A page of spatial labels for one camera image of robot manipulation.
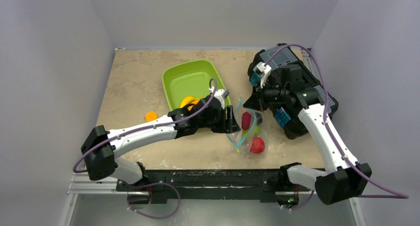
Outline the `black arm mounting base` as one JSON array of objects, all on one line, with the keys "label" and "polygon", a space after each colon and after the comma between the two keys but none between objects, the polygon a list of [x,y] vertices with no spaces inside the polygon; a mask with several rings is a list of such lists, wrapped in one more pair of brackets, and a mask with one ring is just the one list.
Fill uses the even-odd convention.
[{"label": "black arm mounting base", "polygon": [[288,183],[281,169],[149,169],[133,186],[119,180],[116,191],[144,196],[153,204],[169,199],[258,200],[294,207],[301,203],[303,186]]}]

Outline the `orange fake fruit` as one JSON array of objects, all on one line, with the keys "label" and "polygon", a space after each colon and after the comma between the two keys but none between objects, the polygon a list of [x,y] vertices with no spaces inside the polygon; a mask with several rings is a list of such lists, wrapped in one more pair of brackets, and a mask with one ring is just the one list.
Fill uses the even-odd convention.
[{"label": "orange fake fruit", "polygon": [[199,103],[200,100],[194,100],[193,102],[187,105],[187,109],[190,111],[195,105]]}]

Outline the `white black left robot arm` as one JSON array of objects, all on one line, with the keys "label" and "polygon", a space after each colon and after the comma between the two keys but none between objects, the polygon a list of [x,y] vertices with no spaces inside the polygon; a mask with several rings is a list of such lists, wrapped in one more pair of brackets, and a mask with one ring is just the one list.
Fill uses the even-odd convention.
[{"label": "white black left robot arm", "polygon": [[91,181],[117,178],[141,191],[148,184],[143,164],[127,161],[122,155],[155,142],[193,135],[201,128],[221,134],[241,129],[233,107],[224,105],[223,99],[210,96],[133,127],[106,130],[102,125],[96,126],[81,147],[88,177]]}]

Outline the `clear zip top bag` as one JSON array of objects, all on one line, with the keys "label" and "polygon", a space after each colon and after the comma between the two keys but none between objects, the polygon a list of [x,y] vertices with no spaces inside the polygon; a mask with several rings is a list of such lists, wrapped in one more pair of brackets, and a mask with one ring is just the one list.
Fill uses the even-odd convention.
[{"label": "clear zip top bag", "polygon": [[[266,150],[266,148],[260,154],[254,154],[254,153],[250,152],[250,145],[251,145],[251,142],[252,142],[252,138],[255,137],[254,136],[254,128],[255,128],[255,126],[257,126],[256,125],[255,113],[260,113],[260,112],[256,111],[256,110],[244,108],[242,99],[238,100],[238,105],[236,107],[234,107],[233,111],[234,111],[234,116],[235,116],[235,118],[237,120],[237,123],[240,126],[241,130],[239,132],[236,132],[236,133],[233,133],[233,134],[227,134],[226,136],[227,136],[227,139],[229,140],[229,142],[235,148],[236,153],[239,156],[246,155],[246,154],[253,154],[253,155],[262,154]],[[250,128],[248,130],[243,130],[242,127],[241,127],[241,118],[242,118],[243,112],[249,112],[249,113],[252,114],[252,117],[253,117],[252,120],[251,120]],[[259,125],[259,127],[260,127],[260,135],[257,136],[257,137],[260,137],[264,140],[265,147],[266,147],[268,140],[267,140],[267,137],[266,137],[266,133],[263,131],[263,124]]]}]

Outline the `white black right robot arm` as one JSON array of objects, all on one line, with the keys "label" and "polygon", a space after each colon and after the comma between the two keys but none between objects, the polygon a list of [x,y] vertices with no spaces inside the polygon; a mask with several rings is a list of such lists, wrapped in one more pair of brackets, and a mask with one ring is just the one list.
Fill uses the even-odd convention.
[{"label": "white black right robot arm", "polygon": [[251,64],[249,81],[253,87],[244,106],[257,111],[271,110],[289,139],[310,134],[324,162],[324,170],[292,163],[280,168],[276,185],[285,190],[295,185],[316,191],[326,205],[362,195],[372,171],[330,134],[334,130],[330,114],[337,111],[334,98],[308,69],[298,62],[272,69],[268,64]]}]

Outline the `yellow fake banana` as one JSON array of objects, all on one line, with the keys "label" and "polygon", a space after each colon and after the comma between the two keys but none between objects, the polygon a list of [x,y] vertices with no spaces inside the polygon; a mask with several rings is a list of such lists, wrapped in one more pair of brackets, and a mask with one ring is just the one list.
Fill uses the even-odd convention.
[{"label": "yellow fake banana", "polygon": [[198,101],[199,99],[197,99],[196,97],[193,96],[187,96],[185,97],[180,104],[180,108],[188,105],[188,104],[192,104],[194,101]]}]

